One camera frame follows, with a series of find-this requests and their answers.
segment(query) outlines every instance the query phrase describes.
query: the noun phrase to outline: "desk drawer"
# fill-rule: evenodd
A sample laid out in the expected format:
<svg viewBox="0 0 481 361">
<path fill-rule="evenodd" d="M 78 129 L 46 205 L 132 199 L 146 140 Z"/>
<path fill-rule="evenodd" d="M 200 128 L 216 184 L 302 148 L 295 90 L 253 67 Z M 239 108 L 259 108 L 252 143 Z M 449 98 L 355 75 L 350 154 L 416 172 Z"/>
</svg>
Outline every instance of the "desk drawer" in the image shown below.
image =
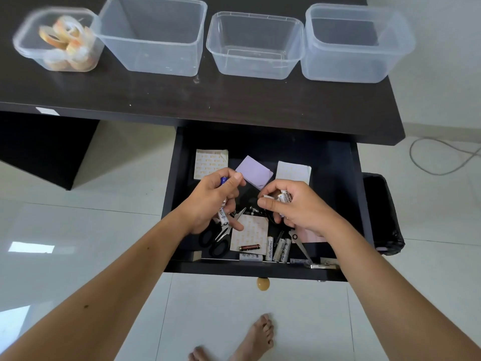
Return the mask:
<svg viewBox="0 0 481 361">
<path fill-rule="evenodd" d="M 197 125 L 177 128 L 163 216 L 185 200 L 198 183 L 193 179 L 196 149 L 227 149 L 229 167 L 237 168 L 245 156 L 249 155 L 274 172 L 273 178 L 276 176 L 278 161 L 311 166 L 310 186 L 372 243 L 369 212 L 355 143 L 326 140 L 325 135 L 300 130 L 230 125 L 220 127 L 209 129 Z M 244 208 L 247 201 L 259 193 L 249 183 L 244 188 L 239 188 L 239 191 L 237 208 Z M 328 243 L 305 243 L 304 246 L 315 262 L 319 257 L 335 257 Z M 309 269 L 267 261 L 238 261 L 238 252 L 232 251 L 222 259 L 213 259 L 210 258 L 208 249 L 199 246 L 197 235 L 185 237 L 179 249 L 202 250 L 202 260 L 172 260 L 166 271 L 346 281 L 340 270 Z M 291 257 L 305 258 L 296 245 L 291 248 Z"/>
</svg>

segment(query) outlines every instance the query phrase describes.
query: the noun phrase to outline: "left hand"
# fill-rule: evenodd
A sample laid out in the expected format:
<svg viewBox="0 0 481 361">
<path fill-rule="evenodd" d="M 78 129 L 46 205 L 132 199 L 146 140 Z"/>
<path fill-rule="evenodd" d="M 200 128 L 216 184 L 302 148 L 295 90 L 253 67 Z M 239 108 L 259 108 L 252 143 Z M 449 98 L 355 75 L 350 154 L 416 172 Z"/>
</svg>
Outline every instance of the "left hand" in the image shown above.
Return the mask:
<svg viewBox="0 0 481 361">
<path fill-rule="evenodd" d="M 221 177 L 228 177 L 224 185 L 220 186 Z M 230 214 L 236 208 L 235 198 L 239 195 L 238 186 L 245 186 L 242 173 L 231 168 L 223 168 L 204 176 L 192 194 L 177 207 L 184 218 L 188 219 L 189 233 L 197 234 L 204 231 L 212 218 L 217 217 L 222 202 L 227 198 L 224 212 Z M 235 230 L 243 230 L 244 226 L 227 215 L 230 226 Z"/>
</svg>

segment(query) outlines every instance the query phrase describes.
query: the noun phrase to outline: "plastic container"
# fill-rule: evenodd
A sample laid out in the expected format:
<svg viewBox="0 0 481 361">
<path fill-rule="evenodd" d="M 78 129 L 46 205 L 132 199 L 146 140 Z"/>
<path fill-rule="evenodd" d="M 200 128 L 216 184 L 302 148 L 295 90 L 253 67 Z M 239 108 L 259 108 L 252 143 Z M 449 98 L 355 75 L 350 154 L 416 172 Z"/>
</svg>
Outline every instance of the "plastic container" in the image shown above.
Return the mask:
<svg viewBox="0 0 481 361">
<path fill-rule="evenodd" d="M 310 80 L 379 82 L 416 44 L 406 19 L 388 8 L 314 4 L 305 17 L 301 66 Z"/>
<path fill-rule="evenodd" d="M 51 27 L 64 15 L 72 16 L 82 26 L 90 28 L 88 31 L 90 33 L 99 23 L 98 16 L 88 9 L 61 7 L 38 9 L 28 14 L 15 33 L 14 47 L 22 56 L 34 59 L 47 70 L 88 72 L 97 66 L 103 50 L 103 42 L 99 38 L 92 39 L 93 44 L 89 46 L 87 53 L 79 56 L 69 55 L 65 50 L 55 48 L 39 35 L 40 26 Z"/>
<path fill-rule="evenodd" d="M 206 11 L 199 0 L 107 0 L 94 32 L 129 71 L 195 76 Z"/>
<path fill-rule="evenodd" d="M 304 56 L 304 25 L 293 18 L 222 11 L 212 17 L 207 49 L 221 73 L 281 80 Z"/>
</svg>

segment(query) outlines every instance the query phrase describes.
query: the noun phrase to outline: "white paper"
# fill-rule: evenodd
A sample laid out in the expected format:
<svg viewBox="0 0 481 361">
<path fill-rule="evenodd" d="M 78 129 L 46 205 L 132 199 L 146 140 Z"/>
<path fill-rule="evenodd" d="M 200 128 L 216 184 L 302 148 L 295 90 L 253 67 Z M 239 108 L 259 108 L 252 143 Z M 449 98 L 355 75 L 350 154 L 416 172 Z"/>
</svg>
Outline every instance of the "white paper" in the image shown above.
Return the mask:
<svg viewBox="0 0 481 361">
<path fill-rule="evenodd" d="M 303 164 L 295 164 L 279 161 L 277 164 L 276 178 L 285 180 L 304 181 L 309 185 L 311 179 L 311 167 Z"/>
<path fill-rule="evenodd" d="M 227 167 L 228 161 L 228 150 L 198 149 L 195 153 L 194 180 L 202 180 L 202 177 Z"/>
<path fill-rule="evenodd" d="M 47 109 L 47 108 L 37 108 L 35 107 L 38 111 L 40 111 L 42 114 L 48 114 L 48 115 L 57 115 L 60 116 L 59 113 L 57 113 L 54 109 Z"/>
<path fill-rule="evenodd" d="M 247 251 L 247 253 L 265 255 L 268 248 L 268 219 L 253 215 L 241 215 L 238 221 L 244 225 L 244 230 L 232 230 L 230 250 L 239 252 L 240 246 L 259 244 L 260 249 L 253 249 Z"/>
</svg>

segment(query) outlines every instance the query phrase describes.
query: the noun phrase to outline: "purple sticky note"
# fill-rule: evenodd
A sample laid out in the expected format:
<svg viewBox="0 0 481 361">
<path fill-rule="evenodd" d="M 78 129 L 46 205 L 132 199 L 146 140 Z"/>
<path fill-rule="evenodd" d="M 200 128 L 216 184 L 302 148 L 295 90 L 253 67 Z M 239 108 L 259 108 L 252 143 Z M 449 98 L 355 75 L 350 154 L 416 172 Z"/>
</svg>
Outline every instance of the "purple sticky note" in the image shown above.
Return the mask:
<svg viewBox="0 0 481 361">
<path fill-rule="evenodd" d="M 261 190 L 274 174 L 250 156 L 244 158 L 236 171 L 241 172 L 244 179 L 258 190 Z"/>
</svg>

